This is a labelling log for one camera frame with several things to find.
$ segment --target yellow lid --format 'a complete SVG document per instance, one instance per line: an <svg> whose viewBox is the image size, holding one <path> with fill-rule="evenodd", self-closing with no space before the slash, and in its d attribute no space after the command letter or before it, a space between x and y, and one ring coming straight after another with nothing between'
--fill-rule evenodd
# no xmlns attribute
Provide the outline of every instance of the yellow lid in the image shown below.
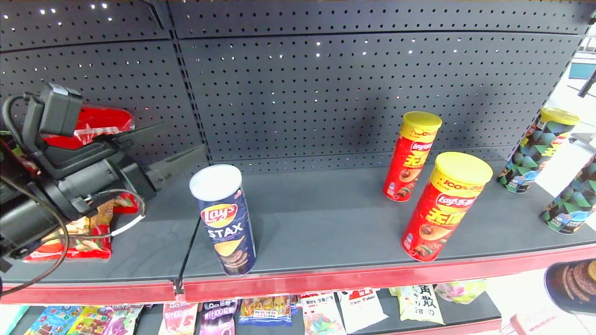
<svg viewBox="0 0 596 335"><path fill-rule="evenodd" d="M470 185L484 185L492 178L492 168L482 159L456 152L442 153L434 161L444 175Z"/></svg>
<svg viewBox="0 0 596 335"><path fill-rule="evenodd" d="M425 111L409 111L403 115L403 122L415 128L437 130L443 124L440 117Z"/></svg>
<svg viewBox="0 0 596 335"><path fill-rule="evenodd" d="M564 125L575 126L579 122L579 117L559 108L545 107L540 109L541 120L543 122L555 121Z"/></svg>

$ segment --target store shelf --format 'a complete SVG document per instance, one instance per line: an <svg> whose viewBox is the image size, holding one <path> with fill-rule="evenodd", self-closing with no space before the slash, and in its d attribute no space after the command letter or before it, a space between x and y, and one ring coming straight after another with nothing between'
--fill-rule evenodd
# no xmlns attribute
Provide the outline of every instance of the store shelf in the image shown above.
<svg viewBox="0 0 596 335"><path fill-rule="evenodd" d="M63 263L40 284L3 297L2 302L109 305L174 300L172 281L181 273L198 218L188 190L190 176L185 173L148 202L145 219L113 239L108 262ZM124 215L116 226L132 218ZM13 264L2 274L6 289L51 266Z"/></svg>
<svg viewBox="0 0 596 335"><path fill-rule="evenodd" d="M495 173L504 162L491 162ZM386 167L247 175L244 192L257 248L252 273L225 277L203 227L184 271L187 301L484 278L545 268L596 253L596 232L561 235L538 213L552 197L538 185L513 194L495 181L435 262L399 241L433 166L406 203L381 192Z"/></svg>
<svg viewBox="0 0 596 335"><path fill-rule="evenodd" d="M471 334L480 331L499 329L501 314L486 293L479 296L469 305L459 305L438 299L445 325L431 322L419 322L399 319L399 306L397 298L391 296L389 291L380 290L379 299L383 312L389 317L377 324L371 325L356 332L358 335L373 334L440 334L456 335ZM27 314L13 331L14 334L23 334L43 311L43 307L31 307ZM155 305L142 315L137 326L137 334L156 334L162 321L163 305ZM292 318L292 327L256 327L238 325L237 335L304 335L304 322L301 313L296 313Z"/></svg>

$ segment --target red shelf edge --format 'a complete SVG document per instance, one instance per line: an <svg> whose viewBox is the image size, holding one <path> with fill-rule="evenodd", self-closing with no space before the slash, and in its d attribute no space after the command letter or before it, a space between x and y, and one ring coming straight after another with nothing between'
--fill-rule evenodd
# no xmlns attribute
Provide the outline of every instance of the red shelf edge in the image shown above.
<svg viewBox="0 0 596 335"><path fill-rule="evenodd" d="M5 290L16 286L5 285ZM2 303L19 305L122 305L175 300L172 283L118 283L118 285L57 286L37 284L2 297Z"/></svg>
<svg viewBox="0 0 596 335"><path fill-rule="evenodd" d="M556 262L571 262L594 257L596 243L580 247L551 249L509 256L414 263L407 266L378 268L365 266L333 269L327 272L278 272L242 278L190 278L183 281L187 302L231 298L263 297L275 294L300 294L314 291L357 290L498 277L541 269Z"/></svg>

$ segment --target lower shelf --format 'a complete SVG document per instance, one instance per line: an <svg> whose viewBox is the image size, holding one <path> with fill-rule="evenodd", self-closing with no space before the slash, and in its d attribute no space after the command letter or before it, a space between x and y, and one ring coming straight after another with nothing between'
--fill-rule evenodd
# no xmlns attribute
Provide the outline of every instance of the lower shelf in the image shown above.
<svg viewBox="0 0 596 335"><path fill-rule="evenodd" d="M501 314L486 293L469 305L460 305L437 298L445 325L411 320L400 321L398 299L391 296L387 289L380 290L378 296L384 313L389 317L355 334L465 335L497 330L501 326ZM163 305L155 305L141 316L137 325L137 334L157 334L162 321L162 307ZM23 334L35 322L43 309L41 306L31 307L13 334ZM291 327L257 327L236 324L235 333L238 335L304 335L304 323L302 315L296 313L293 316Z"/></svg>

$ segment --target lay's stax can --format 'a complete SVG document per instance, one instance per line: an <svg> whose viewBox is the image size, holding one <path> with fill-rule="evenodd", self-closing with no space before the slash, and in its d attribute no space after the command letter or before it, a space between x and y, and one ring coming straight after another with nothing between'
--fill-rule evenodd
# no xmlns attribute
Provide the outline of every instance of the lay's stax can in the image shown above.
<svg viewBox="0 0 596 335"><path fill-rule="evenodd" d="M189 187L224 272L249 273L256 253L240 170L225 164L209 166L190 179Z"/></svg>
<svg viewBox="0 0 596 335"><path fill-rule="evenodd" d="M429 155L442 120L425 111L404 114L383 192L394 201L408 201Z"/></svg>
<svg viewBox="0 0 596 335"><path fill-rule="evenodd" d="M492 178L491 167L464 153L437 156L429 183L414 209L402 247L422 262L435 260L476 197Z"/></svg>
<svg viewBox="0 0 596 335"><path fill-rule="evenodd" d="M540 109L496 181L507 191L525 193L578 122L568 111Z"/></svg>

